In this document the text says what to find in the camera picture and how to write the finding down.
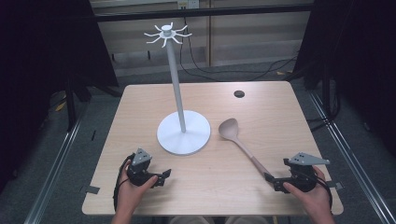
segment hand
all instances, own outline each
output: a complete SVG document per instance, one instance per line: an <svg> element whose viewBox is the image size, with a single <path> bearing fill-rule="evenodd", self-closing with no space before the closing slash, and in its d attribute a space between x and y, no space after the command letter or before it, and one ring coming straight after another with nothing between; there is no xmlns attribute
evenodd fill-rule
<svg viewBox="0 0 396 224"><path fill-rule="evenodd" d="M325 180L324 174L318 167L313 167L318 177ZM314 189L307 193L300 191L290 183L283 183L283 187L303 203L305 212L309 215L312 223L334 224L329 205L329 194L325 188L317 184Z"/></svg>
<svg viewBox="0 0 396 224"><path fill-rule="evenodd" d="M132 162L130 160L125 163L125 166L122 169L120 183L129 178L126 174L126 169L131 163ZM155 184L155 182L157 182L157 179L158 176L152 176L144 185L140 187L133 185L129 180L121 184L119 189L116 215L113 217L111 223L130 223L132 214L142 201L144 193L150 189Z"/></svg>

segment wooden table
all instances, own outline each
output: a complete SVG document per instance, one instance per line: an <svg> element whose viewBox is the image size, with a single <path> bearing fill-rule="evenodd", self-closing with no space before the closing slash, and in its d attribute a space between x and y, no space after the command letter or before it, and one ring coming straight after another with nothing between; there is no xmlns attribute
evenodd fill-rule
<svg viewBox="0 0 396 224"><path fill-rule="evenodd" d="M300 202L275 192L239 147L219 136L219 125L235 118L238 137L274 177L290 176L283 158L302 151L321 157L288 82L180 84L185 110L204 115L211 126L206 146L190 156L169 154L158 143L160 122L177 111L172 84L128 86L121 98L82 210L112 215L113 189L123 160L139 147L153 156L148 170L172 169L164 187L150 189L135 210L142 216L292 216L303 215ZM243 91L245 97L233 93ZM325 166L319 168L331 179ZM343 212L332 189L335 215Z"/></svg>

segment round white base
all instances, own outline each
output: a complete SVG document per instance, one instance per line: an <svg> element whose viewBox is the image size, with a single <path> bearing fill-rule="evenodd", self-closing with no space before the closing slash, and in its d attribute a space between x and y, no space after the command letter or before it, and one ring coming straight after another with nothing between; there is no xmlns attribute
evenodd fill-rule
<svg viewBox="0 0 396 224"><path fill-rule="evenodd" d="M175 155L190 155L199 151L209 140L210 124L201 114L184 110L186 132L180 128L178 113L168 115L157 131L157 138L161 146Z"/></svg>

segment white pole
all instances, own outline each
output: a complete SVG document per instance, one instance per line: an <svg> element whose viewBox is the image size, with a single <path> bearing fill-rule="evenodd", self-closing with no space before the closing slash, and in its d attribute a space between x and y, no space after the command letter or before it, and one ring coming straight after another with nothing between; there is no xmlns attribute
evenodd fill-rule
<svg viewBox="0 0 396 224"><path fill-rule="evenodd" d="M184 120L183 104L181 103L180 86L178 83L178 74L176 67L175 51L173 48L173 41L166 41L166 51L168 53L169 67L171 69L172 83L174 86L178 119L180 121L180 129L183 133L186 132L186 122Z"/></svg>

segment white mug tree stand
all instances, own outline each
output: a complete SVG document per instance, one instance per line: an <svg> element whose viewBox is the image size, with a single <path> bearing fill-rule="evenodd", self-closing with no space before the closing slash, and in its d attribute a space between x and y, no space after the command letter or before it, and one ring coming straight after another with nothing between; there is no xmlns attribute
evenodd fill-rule
<svg viewBox="0 0 396 224"><path fill-rule="evenodd" d="M175 36L189 36L191 34L180 35L177 33L186 29L187 25L183 27L183 29L175 31L172 30L172 27L172 22L170 25L164 25L161 29L155 25L155 28L160 31L158 34L145 34L148 36L159 36L154 41L147 42L148 44L152 44L159 39L163 39L163 47L166 46L168 54L169 67L177 104L177 112L168 115L163 119L163 121L161 121L157 131L157 138L160 145L166 151L175 155L190 155L198 152L209 140L210 124L203 115L195 111L183 110L172 39L176 43L182 44L175 39Z"/></svg>

